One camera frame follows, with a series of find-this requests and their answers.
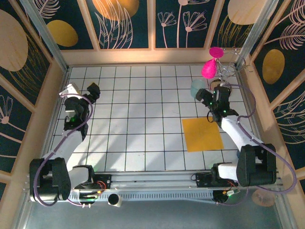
pink balloon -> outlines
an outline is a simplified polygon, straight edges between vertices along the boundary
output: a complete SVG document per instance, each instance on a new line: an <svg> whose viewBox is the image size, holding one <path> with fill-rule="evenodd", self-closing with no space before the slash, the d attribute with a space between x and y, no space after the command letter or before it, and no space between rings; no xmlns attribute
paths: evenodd
<svg viewBox="0 0 305 229"><path fill-rule="evenodd" d="M211 59L206 62L202 68L201 74L206 79L212 79L217 73L216 60Z"/></svg>

black cable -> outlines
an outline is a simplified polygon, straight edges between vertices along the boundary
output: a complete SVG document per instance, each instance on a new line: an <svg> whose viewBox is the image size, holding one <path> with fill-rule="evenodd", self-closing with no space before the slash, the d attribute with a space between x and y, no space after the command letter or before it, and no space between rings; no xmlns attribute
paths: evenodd
<svg viewBox="0 0 305 229"><path fill-rule="evenodd" d="M210 122L210 120L209 120L209 114L210 114L210 112L211 112L211 111L209 111L208 114L206 115L206 119L208 120L209 123L213 123L214 120L212 120L211 122Z"/></svg>

leaf pattern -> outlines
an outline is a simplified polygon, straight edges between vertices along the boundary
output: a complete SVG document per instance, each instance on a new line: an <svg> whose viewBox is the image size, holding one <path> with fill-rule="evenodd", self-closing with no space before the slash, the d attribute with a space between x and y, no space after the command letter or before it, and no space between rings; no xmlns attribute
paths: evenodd
<svg viewBox="0 0 305 229"><path fill-rule="evenodd" d="M60 8L59 0L34 0L42 18L51 19Z"/></svg>

small white cylinder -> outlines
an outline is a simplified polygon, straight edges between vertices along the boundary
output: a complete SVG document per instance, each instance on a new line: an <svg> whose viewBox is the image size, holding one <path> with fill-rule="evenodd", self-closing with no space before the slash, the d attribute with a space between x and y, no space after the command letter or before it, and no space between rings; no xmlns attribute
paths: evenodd
<svg viewBox="0 0 305 229"><path fill-rule="evenodd" d="M108 204L119 208L122 204L122 197L117 194L111 194L108 197Z"/></svg>

pink object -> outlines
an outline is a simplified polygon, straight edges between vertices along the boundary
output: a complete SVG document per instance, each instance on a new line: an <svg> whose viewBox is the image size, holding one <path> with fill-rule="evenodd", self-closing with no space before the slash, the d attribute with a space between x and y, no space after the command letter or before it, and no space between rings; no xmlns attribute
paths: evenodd
<svg viewBox="0 0 305 229"><path fill-rule="evenodd" d="M210 55L214 58L222 58L222 56L224 55L224 51L221 48L218 47L212 47L210 48L209 51Z"/></svg>
<svg viewBox="0 0 305 229"><path fill-rule="evenodd" d="M211 59L206 62L201 70L201 74L206 79L212 79L217 73L216 60Z"/></svg>

